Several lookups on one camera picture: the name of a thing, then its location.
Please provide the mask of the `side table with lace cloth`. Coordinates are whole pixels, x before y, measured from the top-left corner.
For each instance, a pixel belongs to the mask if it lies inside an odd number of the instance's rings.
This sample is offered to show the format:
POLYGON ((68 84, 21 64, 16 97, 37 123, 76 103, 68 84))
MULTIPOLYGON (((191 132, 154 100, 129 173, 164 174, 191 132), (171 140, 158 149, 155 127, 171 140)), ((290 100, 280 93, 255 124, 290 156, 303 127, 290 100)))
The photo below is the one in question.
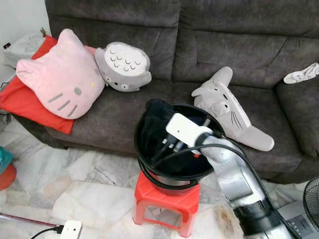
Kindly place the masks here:
POLYGON ((16 64, 21 59, 32 59, 35 52, 41 47, 45 38, 41 33, 25 35, 22 38, 10 42, 11 46, 2 50, 4 65, 16 68, 16 64))

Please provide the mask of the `teal bin liner bag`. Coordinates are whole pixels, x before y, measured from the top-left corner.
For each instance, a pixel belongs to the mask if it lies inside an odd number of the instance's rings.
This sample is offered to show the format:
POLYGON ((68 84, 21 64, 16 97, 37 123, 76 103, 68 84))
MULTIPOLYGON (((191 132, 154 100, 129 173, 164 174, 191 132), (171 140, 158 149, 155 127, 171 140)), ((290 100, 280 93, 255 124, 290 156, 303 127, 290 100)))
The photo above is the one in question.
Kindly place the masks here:
POLYGON ((4 173, 13 161, 13 154, 7 151, 4 146, 0 146, 0 173, 4 173))

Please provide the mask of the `red cushion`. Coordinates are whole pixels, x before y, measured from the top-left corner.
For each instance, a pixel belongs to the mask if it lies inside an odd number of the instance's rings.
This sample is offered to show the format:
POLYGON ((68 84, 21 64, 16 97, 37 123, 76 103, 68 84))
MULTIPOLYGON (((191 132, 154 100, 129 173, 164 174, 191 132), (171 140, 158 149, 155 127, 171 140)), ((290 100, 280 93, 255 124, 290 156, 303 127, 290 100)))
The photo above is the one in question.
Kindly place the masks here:
MULTIPOLYGON (((38 59, 49 52, 55 46, 57 39, 47 36, 41 47, 35 52, 32 59, 38 59)), ((95 48, 86 46, 87 50, 94 55, 95 48)), ((0 93, 1 109, 21 116, 28 120, 35 121, 46 127, 58 130, 59 132, 70 134, 75 119, 64 119, 48 111, 36 97, 32 89, 27 87, 17 77, 0 93)))

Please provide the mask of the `black shirt with green print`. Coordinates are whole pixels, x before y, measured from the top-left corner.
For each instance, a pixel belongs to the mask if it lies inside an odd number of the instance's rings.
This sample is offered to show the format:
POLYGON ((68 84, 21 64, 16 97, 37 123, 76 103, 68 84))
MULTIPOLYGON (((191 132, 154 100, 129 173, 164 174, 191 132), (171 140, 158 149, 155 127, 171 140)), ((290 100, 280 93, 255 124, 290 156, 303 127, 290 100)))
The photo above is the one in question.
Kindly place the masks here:
POLYGON ((164 100, 152 99, 147 102, 146 111, 136 129, 135 142, 139 153, 148 161, 155 161, 157 153, 162 151, 162 141, 168 134, 165 128, 173 114, 173 107, 164 100))

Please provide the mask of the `pink cat face pillow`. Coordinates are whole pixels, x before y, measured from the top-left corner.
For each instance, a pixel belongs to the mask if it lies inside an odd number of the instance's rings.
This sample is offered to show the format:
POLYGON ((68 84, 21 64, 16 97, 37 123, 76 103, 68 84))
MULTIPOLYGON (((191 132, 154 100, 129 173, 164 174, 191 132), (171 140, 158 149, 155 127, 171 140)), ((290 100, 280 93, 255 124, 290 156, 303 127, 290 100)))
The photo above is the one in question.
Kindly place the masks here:
POLYGON ((48 111, 68 120, 84 116, 105 88, 94 55, 71 29, 45 55, 18 61, 16 75, 48 111))

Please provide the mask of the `round grey owl pillow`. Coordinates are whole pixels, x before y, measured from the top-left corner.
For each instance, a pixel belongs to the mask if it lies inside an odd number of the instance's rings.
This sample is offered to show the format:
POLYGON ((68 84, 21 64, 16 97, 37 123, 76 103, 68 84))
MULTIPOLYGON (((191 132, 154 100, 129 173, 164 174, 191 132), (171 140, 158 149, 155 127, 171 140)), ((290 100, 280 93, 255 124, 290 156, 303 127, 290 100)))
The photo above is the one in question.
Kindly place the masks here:
POLYGON ((132 93, 152 80, 150 58, 139 48, 123 42, 96 48, 94 60, 103 80, 121 93, 132 93))

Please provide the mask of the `orange trash bin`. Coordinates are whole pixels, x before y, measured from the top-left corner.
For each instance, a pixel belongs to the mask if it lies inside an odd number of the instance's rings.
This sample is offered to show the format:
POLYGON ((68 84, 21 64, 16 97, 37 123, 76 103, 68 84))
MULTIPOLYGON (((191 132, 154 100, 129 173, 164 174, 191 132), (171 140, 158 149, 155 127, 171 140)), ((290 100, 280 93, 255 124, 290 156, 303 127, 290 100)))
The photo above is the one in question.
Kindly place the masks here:
POLYGON ((0 191, 7 189, 16 178, 16 168, 10 163, 0 174, 0 191))

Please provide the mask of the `dark grey fabric sofa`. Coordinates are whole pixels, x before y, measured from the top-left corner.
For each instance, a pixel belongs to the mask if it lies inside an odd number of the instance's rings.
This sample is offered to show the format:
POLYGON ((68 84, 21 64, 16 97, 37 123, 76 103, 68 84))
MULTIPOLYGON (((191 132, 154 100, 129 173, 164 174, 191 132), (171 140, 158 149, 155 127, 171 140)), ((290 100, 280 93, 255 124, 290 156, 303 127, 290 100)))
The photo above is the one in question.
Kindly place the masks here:
POLYGON ((319 177, 319 76, 285 84, 285 75, 319 62, 319 0, 46 0, 50 30, 71 29, 88 46, 113 41, 150 57, 152 81, 135 93, 106 88, 70 134, 16 120, 55 148, 136 155, 134 131, 146 102, 191 104, 191 92, 217 70, 252 125, 271 136, 267 152, 244 146, 276 184, 319 177))

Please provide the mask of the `white patterned cloth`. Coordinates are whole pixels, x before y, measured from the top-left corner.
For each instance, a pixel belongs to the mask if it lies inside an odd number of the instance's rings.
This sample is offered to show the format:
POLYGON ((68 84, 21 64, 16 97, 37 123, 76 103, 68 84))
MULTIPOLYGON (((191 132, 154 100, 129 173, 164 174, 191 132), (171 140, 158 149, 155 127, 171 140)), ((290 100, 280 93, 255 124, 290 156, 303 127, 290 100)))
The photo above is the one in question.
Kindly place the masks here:
POLYGON ((294 71, 287 74, 283 78, 283 81, 285 84, 296 84, 315 78, 317 75, 319 75, 319 62, 315 62, 301 71, 294 71))

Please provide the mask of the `red plastic stool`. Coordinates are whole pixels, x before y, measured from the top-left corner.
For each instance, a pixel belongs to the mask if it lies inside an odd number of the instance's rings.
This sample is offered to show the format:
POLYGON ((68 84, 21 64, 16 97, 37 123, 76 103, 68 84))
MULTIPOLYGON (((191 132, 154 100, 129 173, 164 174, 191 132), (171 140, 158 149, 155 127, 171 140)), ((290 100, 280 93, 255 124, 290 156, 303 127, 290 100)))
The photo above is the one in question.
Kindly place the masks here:
POLYGON ((175 230, 182 237, 189 237, 193 231, 194 221, 200 203, 200 185, 187 189, 184 194, 166 194, 158 189, 142 172, 135 185, 134 223, 152 223, 175 230), (145 217, 148 206, 167 209, 180 214, 180 225, 173 226, 145 217))

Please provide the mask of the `grey standing fan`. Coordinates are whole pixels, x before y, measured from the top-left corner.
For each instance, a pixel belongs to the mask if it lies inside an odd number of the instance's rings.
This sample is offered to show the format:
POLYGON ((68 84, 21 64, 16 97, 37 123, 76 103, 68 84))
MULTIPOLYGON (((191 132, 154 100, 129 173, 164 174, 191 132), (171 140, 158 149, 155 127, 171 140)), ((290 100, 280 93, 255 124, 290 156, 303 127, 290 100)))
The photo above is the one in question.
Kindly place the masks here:
POLYGON ((284 219, 281 239, 319 239, 319 177, 305 186, 300 201, 278 209, 284 219))

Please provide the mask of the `black round laundry basket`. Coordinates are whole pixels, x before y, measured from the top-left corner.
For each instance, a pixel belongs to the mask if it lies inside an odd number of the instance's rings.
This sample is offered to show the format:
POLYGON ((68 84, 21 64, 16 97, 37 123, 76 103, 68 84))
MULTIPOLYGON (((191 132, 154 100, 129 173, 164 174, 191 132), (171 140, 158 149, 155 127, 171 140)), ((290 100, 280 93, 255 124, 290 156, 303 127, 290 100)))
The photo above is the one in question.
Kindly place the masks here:
MULTIPOLYGON (((197 125, 206 126, 214 132, 224 133, 219 122, 206 111, 182 103, 171 106, 174 114, 182 114, 197 125)), ((155 161, 148 161, 139 153, 137 148, 136 129, 138 128, 138 123, 134 133, 134 146, 137 152, 138 164, 142 173, 158 189, 167 194, 182 194, 187 189, 198 185, 203 177, 213 172, 213 168, 205 156, 196 150, 188 151, 188 146, 171 134, 167 134, 166 139, 162 141, 162 151, 157 153, 155 161)))

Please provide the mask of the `long grey plush toy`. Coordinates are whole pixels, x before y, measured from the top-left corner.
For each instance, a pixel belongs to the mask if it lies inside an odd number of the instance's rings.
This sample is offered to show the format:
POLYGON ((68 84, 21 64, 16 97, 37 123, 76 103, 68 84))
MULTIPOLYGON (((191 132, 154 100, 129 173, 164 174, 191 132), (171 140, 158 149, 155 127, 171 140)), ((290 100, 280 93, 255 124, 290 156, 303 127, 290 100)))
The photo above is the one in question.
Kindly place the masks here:
POLYGON ((228 88, 233 71, 223 67, 212 77, 195 89, 191 96, 194 105, 214 116, 231 139, 262 152, 274 146, 274 140, 249 121, 246 112, 228 88))

